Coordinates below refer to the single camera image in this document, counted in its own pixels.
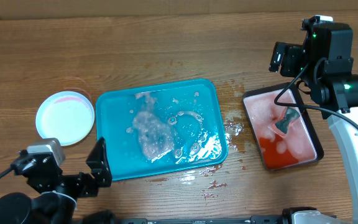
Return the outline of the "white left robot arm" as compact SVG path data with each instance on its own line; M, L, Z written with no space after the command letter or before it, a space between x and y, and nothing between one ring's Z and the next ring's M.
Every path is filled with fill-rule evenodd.
M95 197L100 188L111 186L104 138L97 140L86 160L89 174L63 174L60 166L64 160L56 138L42 139L21 150L9 168L0 173L0 179L10 172L21 175L40 195L30 198L14 192L1 197L0 223L73 223L79 198Z

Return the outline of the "yellow plate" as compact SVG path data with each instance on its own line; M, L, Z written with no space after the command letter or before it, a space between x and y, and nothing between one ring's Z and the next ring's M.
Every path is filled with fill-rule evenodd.
M71 146L82 141L88 133L58 133L58 134L41 134L43 139L56 138L61 146Z

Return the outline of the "green pink sponge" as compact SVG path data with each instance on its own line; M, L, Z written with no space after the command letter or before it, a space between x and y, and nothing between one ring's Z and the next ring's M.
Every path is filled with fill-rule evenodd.
M281 117L271 123L268 128L284 138L288 133L289 127L299 118L300 114L296 109L287 107Z

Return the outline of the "light blue plate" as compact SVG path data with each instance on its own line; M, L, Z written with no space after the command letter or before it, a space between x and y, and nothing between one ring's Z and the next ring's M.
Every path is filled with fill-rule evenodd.
M94 120L94 108L87 97L75 91L61 91L40 105L35 116L35 127L39 135L89 134Z

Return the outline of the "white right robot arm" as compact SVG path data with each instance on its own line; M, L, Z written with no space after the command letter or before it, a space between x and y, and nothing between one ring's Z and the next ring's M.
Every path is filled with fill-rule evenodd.
M277 42L269 70L301 80L315 103L299 109L321 112L339 146L352 197L353 223L358 223L358 75L352 74L353 30L330 16L304 19L303 44Z

